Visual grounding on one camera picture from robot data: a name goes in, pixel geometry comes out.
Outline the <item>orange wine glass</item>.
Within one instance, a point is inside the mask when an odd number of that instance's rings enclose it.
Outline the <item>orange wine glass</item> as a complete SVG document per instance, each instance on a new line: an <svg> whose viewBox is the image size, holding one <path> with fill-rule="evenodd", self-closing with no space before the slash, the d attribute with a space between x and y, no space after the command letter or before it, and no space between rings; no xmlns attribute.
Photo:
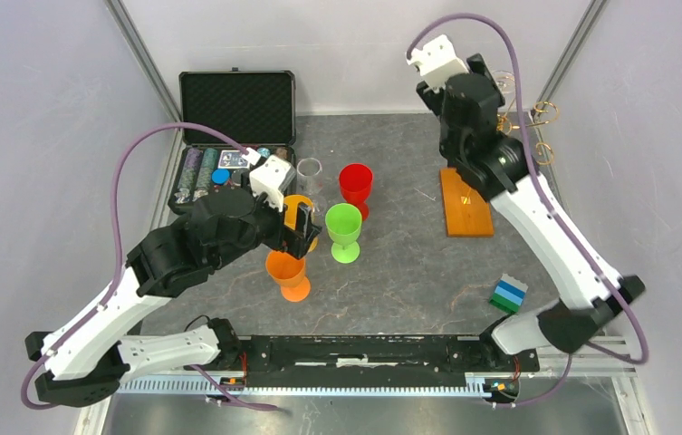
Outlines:
<svg viewBox="0 0 682 435"><path fill-rule="evenodd" d="M271 251L265 260L267 274L280 287L284 299L298 303L304 300L311 291L311 283L306 276L306 260Z"/></svg>

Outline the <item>clear wine glass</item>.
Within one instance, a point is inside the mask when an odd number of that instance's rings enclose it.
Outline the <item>clear wine glass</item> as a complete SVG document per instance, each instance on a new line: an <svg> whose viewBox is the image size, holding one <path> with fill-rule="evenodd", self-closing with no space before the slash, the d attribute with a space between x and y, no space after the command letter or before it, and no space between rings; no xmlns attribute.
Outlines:
<svg viewBox="0 0 682 435"><path fill-rule="evenodd" d="M327 208L326 199L322 194L323 175L322 164L316 158L300 159L296 165L298 188L301 194L309 198L314 211L321 215Z"/></svg>

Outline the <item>green wine glass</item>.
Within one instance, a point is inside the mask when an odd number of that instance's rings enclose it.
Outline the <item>green wine glass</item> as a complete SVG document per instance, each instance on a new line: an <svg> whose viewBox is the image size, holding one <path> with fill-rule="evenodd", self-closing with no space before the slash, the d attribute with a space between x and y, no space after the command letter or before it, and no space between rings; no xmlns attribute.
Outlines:
<svg viewBox="0 0 682 435"><path fill-rule="evenodd" d="M339 203L328 209L325 226L332 241L331 255L339 263L350 264L360 255L358 238L362 214L348 203Z"/></svg>

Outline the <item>red wine glass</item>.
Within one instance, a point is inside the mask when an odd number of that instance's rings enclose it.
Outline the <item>red wine glass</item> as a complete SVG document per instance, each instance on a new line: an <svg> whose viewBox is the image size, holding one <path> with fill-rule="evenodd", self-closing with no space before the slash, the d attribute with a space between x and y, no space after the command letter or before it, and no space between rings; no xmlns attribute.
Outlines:
<svg viewBox="0 0 682 435"><path fill-rule="evenodd" d="M351 163L341 170L338 181L342 197L358 209L365 221L370 213L366 200L372 191L372 170L364 164Z"/></svg>

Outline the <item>yellow wine glass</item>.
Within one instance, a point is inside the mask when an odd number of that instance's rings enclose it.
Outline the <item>yellow wine glass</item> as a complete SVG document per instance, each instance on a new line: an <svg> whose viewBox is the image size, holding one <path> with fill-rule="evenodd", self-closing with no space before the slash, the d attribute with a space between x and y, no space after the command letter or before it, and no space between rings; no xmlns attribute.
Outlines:
<svg viewBox="0 0 682 435"><path fill-rule="evenodd" d="M290 195L290 196L287 196L287 197L284 199L284 204L285 204L285 206L286 206L286 210L285 210L285 214L284 214L284 224L286 224L286 225L288 225L288 226L290 226L290 227L293 227L293 224L295 223L295 220L296 220L296 208L297 208L297 203L300 202L300 201L305 201L305 202L307 202L310 206L312 206L313 218L314 218L314 222L316 223L316 219L315 219L315 217L314 217L314 207L313 207L312 201L311 201L310 199L308 199L307 197L302 196L302 195ZM309 252L311 251L312 246L313 246L314 244L315 244L315 240L314 240L313 243L311 244L311 247L310 247Z"/></svg>

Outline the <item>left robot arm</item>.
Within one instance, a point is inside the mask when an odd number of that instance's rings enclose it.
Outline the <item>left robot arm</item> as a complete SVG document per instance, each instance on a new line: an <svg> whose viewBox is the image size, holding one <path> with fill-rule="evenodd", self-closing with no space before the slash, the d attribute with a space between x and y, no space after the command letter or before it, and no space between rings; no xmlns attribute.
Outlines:
<svg viewBox="0 0 682 435"><path fill-rule="evenodd" d="M215 272L260 247L304 258L321 228L306 205L293 227L285 209L265 194L222 188L197 200L166 227L150 231L116 270L112 282L62 328L30 333L25 340L33 368L22 384L36 399L33 410L82 408L111 396L126 382L173 368L212 365L230 369L242 344L226 319L154 338L130 336L148 314Z"/></svg>

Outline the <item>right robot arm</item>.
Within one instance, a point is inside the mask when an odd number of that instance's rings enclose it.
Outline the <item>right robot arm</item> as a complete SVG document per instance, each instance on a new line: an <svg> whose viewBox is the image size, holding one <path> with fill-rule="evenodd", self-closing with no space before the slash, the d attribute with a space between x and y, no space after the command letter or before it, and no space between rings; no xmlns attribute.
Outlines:
<svg viewBox="0 0 682 435"><path fill-rule="evenodd" d="M416 92L440 122L439 152L468 187L520 233L551 277L559 296L528 314L495 324L479 346L482 363L502 370L517 353L549 344L576 353L646 289L621 275L578 231L556 201L524 145L497 128L505 99L483 57L462 61L430 53L408 64L420 73Z"/></svg>

